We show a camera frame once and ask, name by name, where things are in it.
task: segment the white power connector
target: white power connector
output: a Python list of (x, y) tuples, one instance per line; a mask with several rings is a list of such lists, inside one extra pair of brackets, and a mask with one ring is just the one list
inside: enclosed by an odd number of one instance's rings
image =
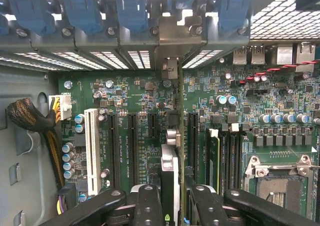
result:
[(65, 119), (71, 119), (72, 117), (72, 105), (71, 105), (71, 95), (51, 95), (49, 96), (49, 105), (53, 98), (59, 97), (60, 100), (60, 121)]

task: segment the motherboard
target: motherboard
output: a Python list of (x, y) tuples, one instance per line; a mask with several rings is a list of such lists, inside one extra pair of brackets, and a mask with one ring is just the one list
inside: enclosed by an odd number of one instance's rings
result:
[(94, 130), (88, 113), (98, 118), (99, 189), (130, 192), (137, 184), (160, 186), (161, 145), (169, 144), (167, 129), (179, 125), (183, 103), (184, 165), (197, 184), (219, 194), (241, 188), (314, 219), (320, 80), (290, 68), (252, 76), (264, 67), (227, 57), (185, 70), (183, 102), (178, 81), (157, 71), (60, 73), (59, 92), (72, 103), (72, 119), (61, 123), (63, 144), (72, 145), (64, 168), (79, 202), (90, 197), (87, 176), (95, 167), (86, 151)]

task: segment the green circuit board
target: green circuit board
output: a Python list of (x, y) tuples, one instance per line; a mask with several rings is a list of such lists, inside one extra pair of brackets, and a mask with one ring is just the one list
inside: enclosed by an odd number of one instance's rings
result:
[[(266, 165), (285, 165), (296, 164), (302, 155), (308, 155), (312, 165), (318, 165), (318, 147), (319, 136), (318, 128), (312, 123), (314, 111), (319, 109), (320, 89), (318, 78), (309, 78), (308, 80), (295, 81), (295, 73), (292, 69), (288, 69), (285, 73), (267, 74), (267, 81), (263, 83), (247, 83), (244, 86), (234, 86), (232, 80), (244, 80), (247, 76), (256, 72), (263, 71), (263, 67), (254, 65), (230, 65), (228, 60), (224, 64), (216, 63), (205, 68), (197, 70), (188, 70), (183, 73), (184, 81), (184, 130), (185, 130), (185, 162), (189, 166), (196, 168), (195, 181), (198, 184), (213, 184), (216, 186), (215, 179), (217, 175), (210, 173), (211, 167), (215, 169), (218, 163), (210, 159), (210, 152), (217, 158), (216, 140), (208, 142), (208, 129), (221, 130), (222, 125), (229, 127), (232, 123), (246, 125), (247, 130), (238, 134), (220, 133), (220, 161), (224, 162), (224, 168), (219, 168), (219, 187), (224, 189), (231, 186), (239, 186), (245, 188), (244, 172), (247, 169), (250, 158), (255, 155), (259, 158), (261, 164)], [(223, 80), (222, 77), (226, 73), (231, 73), (231, 79)], [(69, 90), (64, 88), (65, 81), (72, 81), (73, 87)], [(107, 89), (104, 84), (107, 80), (112, 80), (114, 87)], [(151, 169), (159, 166), (161, 157), (161, 144), (166, 141), (165, 130), (168, 128), (166, 113), (167, 110), (175, 108), (177, 103), (178, 82), (172, 82), (164, 86), (160, 72), (70, 72), (61, 73), (59, 77), (59, 92), (61, 94), (71, 94), (72, 99), (72, 120), (62, 123), (62, 139), (63, 142), (73, 142), (75, 134), (74, 117), (80, 113), (84, 113), (88, 108), (101, 108), (103, 104), (100, 101), (110, 100), (109, 113), (117, 113), (118, 116), (118, 141), (120, 155), (120, 172), (119, 184), (126, 192), (130, 191), (132, 186), (130, 175), (130, 159), (128, 144), (128, 114), (137, 113), (138, 121), (138, 172), (139, 183), (150, 183), (149, 172)], [(283, 91), (292, 89), (291, 93), (283, 93)], [(93, 99), (93, 93), (100, 90), (103, 94), (100, 101)], [(254, 91), (258, 91), (262, 95), (257, 95)], [(232, 95), (236, 97), (237, 102), (234, 105), (219, 104), (217, 96)], [(159, 108), (159, 102), (165, 103), (165, 108)], [(157, 121), (157, 137), (149, 137), (149, 120), (148, 114), (156, 113)], [(259, 122), (259, 116), (298, 114), (308, 116), (308, 122), (301, 123), (281, 123), (272, 124)], [(221, 122), (212, 122), (212, 116), (220, 116)], [(191, 128), (190, 120), (196, 119), (197, 127)], [(110, 168), (111, 150), (108, 147), (108, 123), (99, 125), (100, 138), (100, 161), (101, 169)], [(192, 145), (194, 140), (188, 137), (190, 130), (196, 132), (196, 145)], [(303, 140), (308, 138), (310, 142), (306, 145), (271, 145), (265, 146), (257, 143), (263, 137), (283, 137), (285, 136), (301, 136)], [(195, 151), (190, 151), (188, 147), (194, 147)], [(189, 157), (188, 154), (195, 152), (196, 157)], [(86, 166), (82, 161), (86, 160), (86, 151), (83, 148), (76, 149), (75, 158), (75, 176), (70, 181), (77, 182), (79, 177), (86, 174)], [(229, 167), (237, 161), (237, 167)], [(234, 172), (239, 172), (239, 176), (234, 177)], [(274, 172), (274, 178), (284, 178), (281, 174)], [(294, 179), (301, 182), (298, 189), (301, 190), (300, 198), (297, 202), (296, 211), (301, 215), (309, 218), (315, 217), (316, 198), (317, 198), (317, 172), (311, 170), (312, 177), (310, 180), (295, 176)], [(265, 183), (260, 179), (254, 178), (249, 181), (247, 190), (257, 194), (258, 188)], [(112, 187), (113, 182), (108, 179), (102, 180), (102, 189), (105, 190)], [(278, 205), (283, 204), (283, 197), (288, 196), (284, 192), (279, 192), (279, 198), (274, 199)]]

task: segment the white pci slot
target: white pci slot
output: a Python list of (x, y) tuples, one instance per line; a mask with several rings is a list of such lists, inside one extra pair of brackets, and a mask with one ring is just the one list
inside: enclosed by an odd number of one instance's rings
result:
[(100, 146), (98, 110), (84, 111), (85, 149), (88, 180), (88, 195), (97, 195), (101, 189), (100, 178)]

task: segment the white connector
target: white connector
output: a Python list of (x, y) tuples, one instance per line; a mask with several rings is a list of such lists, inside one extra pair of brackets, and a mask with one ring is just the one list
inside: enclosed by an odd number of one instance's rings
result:
[(72, 104), (71, 104), (71, 95), (51, 95), (49, 96), (49, 105), (53, 98), (59, 97), (60, 100), (60, 121), (72, 117)]
[(97, 195), (101, 190), (98, 109), (84, 111), (84, 125), (88, 194)]

